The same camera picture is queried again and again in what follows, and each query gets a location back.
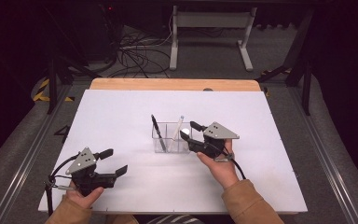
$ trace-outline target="hand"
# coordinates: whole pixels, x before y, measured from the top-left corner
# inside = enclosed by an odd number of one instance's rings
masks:
[[[232,151],[232,139],[227,139],[225,142],[225,147],[229,153],[233,153]],[[219,182],[219,184],[226,189],[233,184],[240,181],[235,173],[235,166],[232,161],[227,162],[216,162],[213,159],[209,158],[202,152],[198,152],[197,156],[199,157],[200,161],[208,166],[209,170],[211,171],[214,179]]]
[[[75,183],[71,181],[71,184],[69,185],[72,188],[75,188]],[[97,201],[97,199],[101,196],[103,193],[103,188],[99,187],[92,191],[91,194],[89,194],[87,197],[84,197],[78,190],[67,190],[66,196],[71,201],[77,203],[80,207],[83,208],[91,208],[92,204]]]

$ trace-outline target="sleeve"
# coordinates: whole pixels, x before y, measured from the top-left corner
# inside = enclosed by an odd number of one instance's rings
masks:
[[[273,208],[257,193],[250,180],[242,180],[227,188],[222,198],[237,224],[283,223]]]
[[[89,223],[90,217],[91,209],[82,208],[64,196],[46,224],[86,224]]]

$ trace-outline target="white tabletop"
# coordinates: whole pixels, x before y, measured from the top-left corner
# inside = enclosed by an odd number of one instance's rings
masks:
[[[155,153],[153,114],[159,122],[185,116],[208,126],[219,122],[233,140],[236,161],[257,191],[278,213],[306,212],[304,198],[262,91],[100,91],[87,90],[56,166],[85,147],[93,153],[113,148],[96,172],[112,174],[129,165],[115,187],[105,189],[93,210],[132,214],[225,214],[222,187],[195,153]],[[202,141],[201,134],[196,135]],[[62,167],[64,175],[71,162]],[[69,180],[57,178],[58,185]],[[53,189],[53,207],[65,192]],[[48,211],[46,194],[39,204]]]

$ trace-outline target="transparent container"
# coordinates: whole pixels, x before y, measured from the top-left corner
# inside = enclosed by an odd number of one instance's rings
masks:
[[[189,129],[190,138],[192,137],[192,129],[189,122],[183,122],[177,134],[175,134],[178,127],[177,122],[158,122],[158,128],[161,138],[158,137],[156,129],[152,126],[152,138],[154,150],[156,153],[189,153],[187,141],[180,136],[182,129]]]

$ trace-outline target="black pen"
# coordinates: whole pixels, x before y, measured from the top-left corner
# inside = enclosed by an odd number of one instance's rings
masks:
[[[164,141],[162,140],[161,133],[159,132],[159,128],[158,128],[156,119],[153,115],[152,115],[152,120],[153,120],[153,126],[155,127],[156,133],[158,134],[158,138],[159,138],[159,142],[161,143],[162,150],[164,150],[164,152],[167,152],[167,148],[165,147]]]

